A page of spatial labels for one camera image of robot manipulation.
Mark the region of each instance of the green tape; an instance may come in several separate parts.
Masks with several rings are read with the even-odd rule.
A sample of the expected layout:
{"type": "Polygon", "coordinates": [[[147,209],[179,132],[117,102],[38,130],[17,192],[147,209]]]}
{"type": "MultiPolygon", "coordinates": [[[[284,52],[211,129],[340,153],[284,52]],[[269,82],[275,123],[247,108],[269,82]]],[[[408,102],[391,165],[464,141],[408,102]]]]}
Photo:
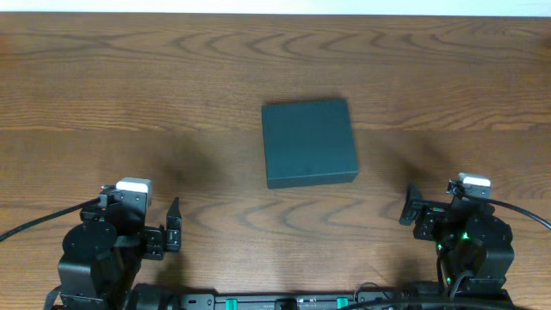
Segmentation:
{"type": "Polygon", "coordinates": [[[226,300],[226,310],[238,310],[238,300],[226,300]]]}
{"type": "Polygon", "coordinates": [[[348,298],[339,297],[337,298],[337,309],[348,306],[348,298]]]}

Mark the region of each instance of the wire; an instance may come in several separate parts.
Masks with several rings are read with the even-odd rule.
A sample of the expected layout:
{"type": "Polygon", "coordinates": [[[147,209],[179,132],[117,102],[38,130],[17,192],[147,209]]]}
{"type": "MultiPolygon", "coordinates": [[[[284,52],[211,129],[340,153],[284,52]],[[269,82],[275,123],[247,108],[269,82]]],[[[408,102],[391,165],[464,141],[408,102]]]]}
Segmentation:
{"type": "Polygon", "coordinates": [[[73,211],[77,211],[77,210],[79,210],[79,209],[81,209],[81,208],[84,208],[84,207],[87,207],[87,206],[89,206],[89,205],[91,205],[91,204],[98,203],[99,201],[100,201],[99,198],[92,199],[92,200],[83,202],[83,203],[81,203],[81,204],[78,204],[78,205],[76,205],[76,206],[74,206],[74,207],[70,207],[70,208],[67,208],[67,209],[65,209],[65,210],[58,211],[58,212],[56,212],[56,213],[54,213],[54,214],[46,215],[46,216],[41,217],[41,218],[36,219],[36,220],[31,220],[31,221],[29,221],[29,223],[25,223],[25,224],[23,224],[23,225],[20,225],[20,226],[18,226],[18,227],[16,227],[16,228],[14,228],[14,229],[12,229],[12,230],[7,231],[6,233],[4,233],[2,236],[0,236],[0,242],[1,242],[1,241],[4,241],[5,239],[7,239],[7,238],[9,238],[9,237],[11,237],[11,236],[13,236],[13,235],[15,235],[16,233],[18,233],[18,232],[20,232],[20,231],[25,230],[25,229],[27,229],[27,228],[30,228],[30,227],[35,226],[35,225],[38,225],[38,224],[43,223],[43,222],[45,222],[45,221],[47,221],[47,220],[55,219],[55,218],[57,218],[57,217],[59,217],[59,216],[61,216],[61,215],[65,215],[65,214],[71,213],[71,212],[73,212],[73,211]]]}
{"type": "Polygon", "coordinates": [[[407,297],[404,299],[396,300],[376,300],[359,302],[347,307],[342,307],[339,310],[354,310],[365,307],[383,306],[383,305],[403,305],[403,306],[437,306],[437,307],[469,307],[474,309],[492,309],[492,310],[522,310],[527,309],[523,307],[516,307],[513,305],[504,304],[503,302],[488,301],[483,299],[474,298],[460,298],[455,301],[451,301],[449,298],[444,297],[407,297]]]}
{"type": "Polygon", "coordinates": [[[540,224],[544,225],[547,229],[551,230],[551,223],[549,223],[548,221],[544,220],[543,218],[531,213],[530,211],[528,211],[526,209],[517,207],[515,205],[511,205],[510,203],[503,202],[503,201],[497,201],[497,200],[493,200],[493,199],[475,197],[475,196],[471,196],[471,195],[468,195],[468,194],[465,194],[465,193],[462,193],[462,194],[463,194],[463,197],[468,198],[470,200],[474,200],[474,201],[478,201],[478,202],[484,202],[484,203],[491,203],[491,204],[494,204],[494,205],[501,206],[503,208],[508,208],[510,210],[517,211],[520,214],[528,216],[532,220],[538,221],[540,224]]]}
{"type": "MultiPolygon", "coordinates": [[[[365,283],[360,284],[360,286],[358,286],[358,288],[356,288],[356,291],[354,292],[354,296],[353,296],[353,297],[354,297],[354,301],[355,301],[355,302],[358,302],[358,293],[359,293],[360,289],[362,289],[362,288],[363,288],[364,286],[366,286],[366,285],[371,285],[371,286],[374,286],[374,287],[376,287],[376,288],[381,288],[381,287],[379,286],[379,284],[377,284],[377,283],[375,283],[375,282],[365,282],[365,283]]],[[[387,293],[385,293],[385,292],[383,292],[383,291],[381,291],[381,292],[374,292],[374,293],[382,293],[383,295],[385,295],[385,297],[387,297],[388,300],[391,300],[391,298],[388,297],[387,293]]]]}

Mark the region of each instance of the white background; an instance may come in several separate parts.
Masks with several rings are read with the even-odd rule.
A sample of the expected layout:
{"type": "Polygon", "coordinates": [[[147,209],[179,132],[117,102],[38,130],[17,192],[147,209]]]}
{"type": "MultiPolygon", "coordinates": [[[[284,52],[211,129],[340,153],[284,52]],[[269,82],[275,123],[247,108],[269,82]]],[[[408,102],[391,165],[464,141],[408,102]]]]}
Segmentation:
{"type": "Polygon", "coordinates": [[[551,16],[551,0],[0,0],[0,11],[551,16]]]}

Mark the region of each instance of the box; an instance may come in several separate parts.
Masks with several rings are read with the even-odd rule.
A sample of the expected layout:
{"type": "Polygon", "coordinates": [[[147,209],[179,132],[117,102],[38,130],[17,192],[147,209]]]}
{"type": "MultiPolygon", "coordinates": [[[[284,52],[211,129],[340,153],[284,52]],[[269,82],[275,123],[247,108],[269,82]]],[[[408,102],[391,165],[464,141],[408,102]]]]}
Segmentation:
{"type": "Polygon", "coordinates": [[[262,108],[269,189],[352,182],[356,148],[345,100],[262,108]]]}

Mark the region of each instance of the wood grain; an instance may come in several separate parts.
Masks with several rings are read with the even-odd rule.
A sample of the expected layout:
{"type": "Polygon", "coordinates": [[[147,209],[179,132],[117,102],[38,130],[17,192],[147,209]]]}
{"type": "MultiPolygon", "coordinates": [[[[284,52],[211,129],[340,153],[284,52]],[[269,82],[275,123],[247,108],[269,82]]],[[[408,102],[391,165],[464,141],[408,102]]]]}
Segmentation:
{"type": "MultiPolygon", "coordinates": [[[[0,231],[97,195],[181,197],[183,248],[137,282],[230,292],[436,279],[434,245],[398,224],[407,182],[448,200],[460,171],[551,218],[549,19],[0,14],[0,231]],[[267,190],[260,107],[349,100],[354,183],[267,190]]],[[[506,288],[548,308],[549,232],[505,210],[506,288]]],[[[59,284],[69,214],[2,242],[0,308],[59,284]]]]}

